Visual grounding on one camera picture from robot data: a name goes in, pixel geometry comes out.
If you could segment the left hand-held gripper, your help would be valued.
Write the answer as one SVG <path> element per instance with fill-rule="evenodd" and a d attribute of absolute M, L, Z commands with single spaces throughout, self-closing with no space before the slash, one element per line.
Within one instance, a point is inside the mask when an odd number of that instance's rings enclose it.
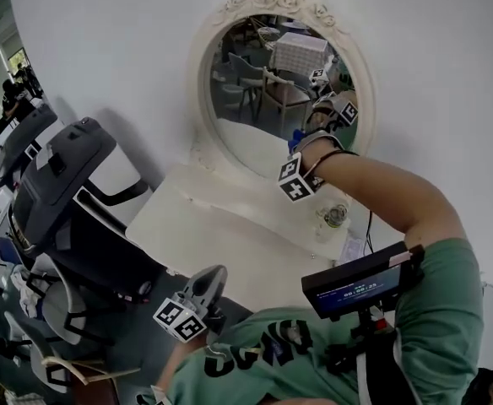
<path fill-rule="evenodd" d="M 219 308 L 228 272 L 224 265 L 207 267 L 194 274 L 185 287 L 166 298 L 153 319 L 166 333 L 189 343 L 201 333 L 210 330 L 219 334 L 226 315 Z"/>

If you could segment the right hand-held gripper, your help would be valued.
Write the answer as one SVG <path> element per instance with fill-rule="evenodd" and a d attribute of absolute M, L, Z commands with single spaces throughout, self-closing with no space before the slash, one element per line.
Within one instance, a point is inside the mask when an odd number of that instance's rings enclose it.
<path fill-rule="evenodd" d="M 324 138 L 337 150 L 344 150 L 342 143 L 326 131 L 294 131 L 292 139 L 288 142 L 290 155 L 279 169 L 278 185 L 293 203 L 313 196 L 325 184 L 322 178 L 314 175 L 312 167 L 305 166 L 302 154 L 306 146 Z"/>

